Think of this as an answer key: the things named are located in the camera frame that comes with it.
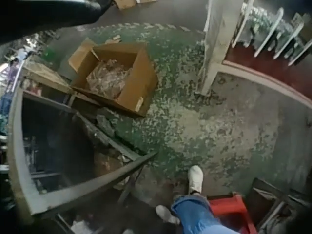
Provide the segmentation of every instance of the red stool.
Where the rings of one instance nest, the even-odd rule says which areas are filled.
[[[229,223],[227,226],[235,226],[241,234],[257,234],[257,230],[251,221],[243,199],[240,195],[232,197],[211,199],[210,207],[215,217],[221,222]]]

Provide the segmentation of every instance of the open cardboard box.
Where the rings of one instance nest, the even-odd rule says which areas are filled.
[[[109,99],[89,89],[87,76],[100,61],[116,60],[126,68],[132,68],[125,85],[116,99]],[[77,72],[72,88],[103,104],[138,116],[146,116],[157,75],[151,63],[145,43],[114,43],[95,45],[86,39],[69,59],[69,64]]]

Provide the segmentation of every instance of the label on box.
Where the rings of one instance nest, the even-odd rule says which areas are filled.
[[[143,101],[144,101],[144,98],[143,97],[140,97],[137,104],[136,104],[136,108],[135,108],[135,111],[138,112],[143,104]]]

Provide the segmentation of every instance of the green painted floor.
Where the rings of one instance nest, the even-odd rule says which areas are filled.
[[[86,38],[96,43],[120,35],[145,41],[159,85],[144,119],[106,115],[125,140],[158,157],[144,169],[137,191],[148,202],[198,164],[203,192],[246,193],[254,177],[283,189],[304,187],[312,163],[311,111],[282,94],[221,74],[210,98],[194,94],[203,60],[203,35],[171,25],[120,24],[78,32],[69,29],[49,50],[50,66],[72,79],[68,58]]]

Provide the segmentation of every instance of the red floor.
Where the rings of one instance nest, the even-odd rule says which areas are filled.
[[[271,52],[263,51],[254,58],[252,47],[236,46],[229,48],[225,60],[271,76],[312,100],[312,55],[306,56],[298,65],[289,67],[284,58],[273,60]]]

